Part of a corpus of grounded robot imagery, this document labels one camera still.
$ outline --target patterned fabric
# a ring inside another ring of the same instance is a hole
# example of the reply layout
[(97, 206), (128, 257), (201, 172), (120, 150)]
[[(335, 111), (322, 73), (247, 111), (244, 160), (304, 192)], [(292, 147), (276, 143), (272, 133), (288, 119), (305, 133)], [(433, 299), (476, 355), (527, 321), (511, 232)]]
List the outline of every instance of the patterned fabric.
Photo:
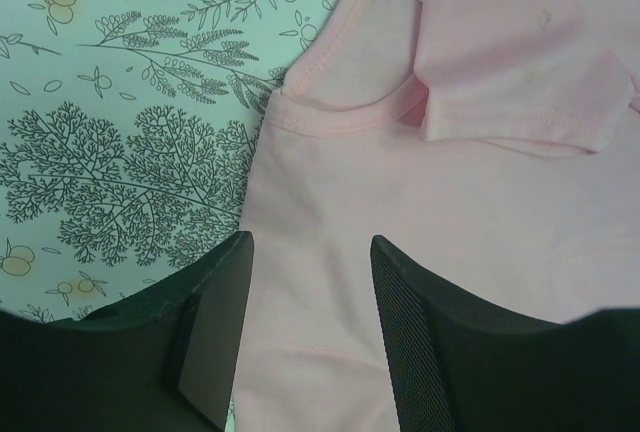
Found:
[(3, 0), (0, 307), (82, 318), (237, 229), (257, 130), (337, 0)]

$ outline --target pink shirt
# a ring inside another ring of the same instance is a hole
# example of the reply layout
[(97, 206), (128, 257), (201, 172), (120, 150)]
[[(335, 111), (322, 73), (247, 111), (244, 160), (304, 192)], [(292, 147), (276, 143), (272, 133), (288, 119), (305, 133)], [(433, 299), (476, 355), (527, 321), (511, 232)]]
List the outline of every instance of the pink shirt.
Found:
[(640, 305), (637, 3), (340, 1), (249, 177), (238, 432), (398, 431), (375, 234), (527, 315)]

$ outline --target light green surface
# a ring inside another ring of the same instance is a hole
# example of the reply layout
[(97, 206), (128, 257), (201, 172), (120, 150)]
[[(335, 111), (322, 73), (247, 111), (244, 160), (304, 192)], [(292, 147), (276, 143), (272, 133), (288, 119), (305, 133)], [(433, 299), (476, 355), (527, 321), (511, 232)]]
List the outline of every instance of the light green surface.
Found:
[(336, 1), (2, 0), (0, 307), (81, 318), (232, 233), (260, 109)]

